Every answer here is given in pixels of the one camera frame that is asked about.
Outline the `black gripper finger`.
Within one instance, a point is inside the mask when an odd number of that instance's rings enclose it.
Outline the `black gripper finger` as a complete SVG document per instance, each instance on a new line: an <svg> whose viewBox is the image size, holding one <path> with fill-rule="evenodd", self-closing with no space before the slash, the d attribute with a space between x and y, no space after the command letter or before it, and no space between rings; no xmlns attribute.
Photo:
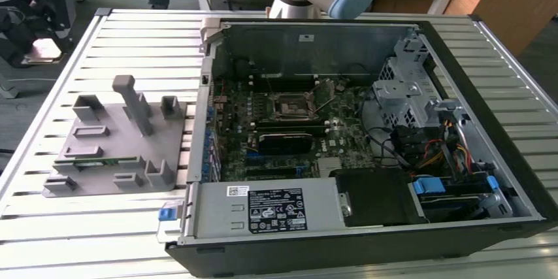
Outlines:
<svg viewBox="0 0 558 279"><path fill-rule="evenodd" d="M62 31L55 31L53 34L53 40L57 44L57 47L61 49L62 53L69 53L74 48L74 41L70 34L71 29L65 29Z"/></svg>

